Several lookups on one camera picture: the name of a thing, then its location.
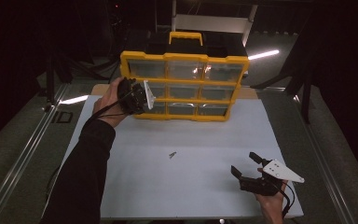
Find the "black sleeve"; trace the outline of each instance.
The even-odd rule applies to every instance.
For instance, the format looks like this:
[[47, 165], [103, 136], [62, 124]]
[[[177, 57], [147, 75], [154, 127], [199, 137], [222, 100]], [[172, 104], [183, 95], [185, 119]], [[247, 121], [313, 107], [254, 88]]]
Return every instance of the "black sleeve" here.
[[83, 128], [40, 223], [100, 223], [106, 164], [115, 136], [115, 130], [98, 119]]

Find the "white table surface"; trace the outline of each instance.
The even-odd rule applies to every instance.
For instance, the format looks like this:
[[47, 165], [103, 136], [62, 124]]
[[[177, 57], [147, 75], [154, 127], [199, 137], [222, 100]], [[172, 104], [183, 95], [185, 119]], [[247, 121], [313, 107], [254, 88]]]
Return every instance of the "white table surface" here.
[[[99, 97], [86, 101], [63, 161]], [[260, 100], [237, 100], [226, 122], [128, 117], [116, 131], [102, 218], [259, 217], [254, 194], [240, 190], [230, 166], [244, 176], [260, 177], [256, 168], [261, 166], [249, 158], [251, 151], [284, 163]], [[288, 188], [286, 194], [293, 199]], [[298, 200], [287, 216], [303, 216]]]

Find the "light strip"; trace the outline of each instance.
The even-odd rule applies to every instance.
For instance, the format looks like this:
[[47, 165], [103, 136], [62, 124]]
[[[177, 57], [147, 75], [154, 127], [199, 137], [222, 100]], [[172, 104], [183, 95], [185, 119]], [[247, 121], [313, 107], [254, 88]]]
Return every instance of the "light strip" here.
[[253, 59], [258, 59], [258, 58], [264, 58], [264, 57], [271, 56], [271, 55], [274, 55], [274, 54], [277, 54], [277, 53], [279, 53], [279, 51], [277, 49], [275, 49], [275, 50], [272, 50], [272, 51], [267, 51], [267, 52], [264, 52], [264, 53], [249, 56], [248, 59], [253, 60]]
[[88, 95], [83, 95], [83, 96], [79, 96], [79, 97], [72, 98], [72, 99], [69, 99], [69, 100], [61, 101], [60, 104], [62, 104], [62, 105], [72, 105], [72, 104], [75, 104], [75, 103], [86, 101], [88, 97], [89, 97]]

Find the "dark background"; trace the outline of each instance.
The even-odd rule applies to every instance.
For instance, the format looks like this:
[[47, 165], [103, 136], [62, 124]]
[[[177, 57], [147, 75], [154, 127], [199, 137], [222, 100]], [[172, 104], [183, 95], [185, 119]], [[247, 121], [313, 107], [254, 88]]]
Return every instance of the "dark background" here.
[[[182, 2], [178, 11], [186, 12], [193, 5], [190, 1], [178, 2]], [[260, 6], [252, 32], [302, 32], [286, 67], [301, 63], [312, 51], [311, 43], [324, 36], [317, 57], [312, 59], [312, 84], [320, 88], [358, 160], [358, 1], [312, 9]], [[236, 9], [206, 4], [200, 13], [230, 16], [232, 10]], [[243, 16], [249, 10], [242, 7], [236, 13]], [[156, 31], [155, 21], [169, 25], [171, 12], [171, 2], [163, 0], [142, 4], [133, 0], [0, 0], [0, 130], [40, 91], [36, 77], [46, 71], [51, 52], [88, 63], [93, 63], [94, 56], [114, 60], [126, 30]], [[67, 66], [62, 66], [63, 71], [68, 71]], [[71, 75], [61, 79], [68, 82]]]

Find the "hand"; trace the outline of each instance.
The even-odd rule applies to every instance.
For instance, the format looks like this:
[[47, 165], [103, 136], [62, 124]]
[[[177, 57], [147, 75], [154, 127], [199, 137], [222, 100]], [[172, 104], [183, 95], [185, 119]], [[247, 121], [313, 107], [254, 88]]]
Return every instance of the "hand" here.
[[[117, 87], [118, 84], [124, 79], [124, 77], [118, 77], [113, 82], [110, 83], [109, 89], [103, 95], [102, 98], [98, 99], [94, 104], [94, 109], [92, 110], [92, 114], [95, 114], [100, 109], [113, 104], [118, 100], [117, 98]], [[120, 104], [117, 104], [104, 112], [101, 117], [98, 119], [105, 121], [110, 124], [113, 128], [116, 128], [118, 124], [126, 118], [127, 115], [123, 114], [121, 110]]]
[[[286, 188], [287, 180], [283, 180], [282, 191]], [[283, 224], [282, 203], [283, 195], [278, 192], [274, 196], [263, 196], [255, 194], [255, 198], [260, 203], [261, 212], [268, 224]]]

